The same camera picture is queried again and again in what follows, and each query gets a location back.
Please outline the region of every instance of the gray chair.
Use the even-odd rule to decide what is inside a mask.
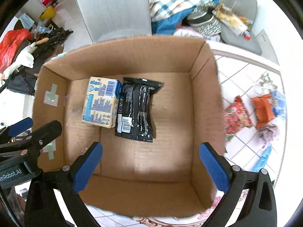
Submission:
[[[227,7],[231,8],[234,5],[235,0],[219,0],[219,2],[224,3]],[[249,20],[255,21],[257,8],[257,0],[239,0],[235,4],[233,11],[238,16],[244,16]],[[250,33],[250,35],[250,40],[246,40],[243,36],[236,36],[230,29],[221,23],[221,38],[225,43],[261,55],[262,49],[257,39],[252,33]]]
[[[76,0],[93,41],[151,35],[149,0]]]

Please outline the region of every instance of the chair seat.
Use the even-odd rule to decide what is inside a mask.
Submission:
[[[257,55],[262,54],[262,49],[255,36],[251,33],[251,39],[246,40],[243,36],[236,36],[226,25],[221,23],[221,38],[222,40],[232,46],[253,52]]]

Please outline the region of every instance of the red plastic bag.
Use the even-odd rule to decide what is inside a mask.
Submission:
[[[8,68],[23,40],[31,38],[31,33],[23,28],[21,30],[8,31],[0,43],[0,73]]]

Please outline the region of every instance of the cardboard box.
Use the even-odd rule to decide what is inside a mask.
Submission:
[[[81,121],[91,76],[124,76],[163,83],[153,96],[153,143],[115,136],[115,129]],[[44,103],[54,90],[57,106]],[[216,187],[199,158],[209,142],[224,152],[224,119],[215,59],[203,39],[157,36],[111,40],[45,63],[33,107],[33,129],[58,120],[54,159],[43,152],[44,171],[72,164],[85,147],[100,141],[103,158],[85,190],[88,205],[127,216],[191,216],[209,208]]]
[[[82,121],[105,128],[115,127],[121,88],[119,80],[90,77]]]

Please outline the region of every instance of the black cable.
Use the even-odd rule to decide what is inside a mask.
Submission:
[[[9,205],[9,202],[7,201],[6,196],[4,195],[3,189],[0,186],[0,199],[3,202],[4,205],[4,209],[7,212],[7,214],[9,215],[9,217],[11,218],[11,220],[14,222],[14,224],[17,227],[22,227],[22,224],[19,222],[18,218],[16,217],[13,209],[11,208],[11,206]]]

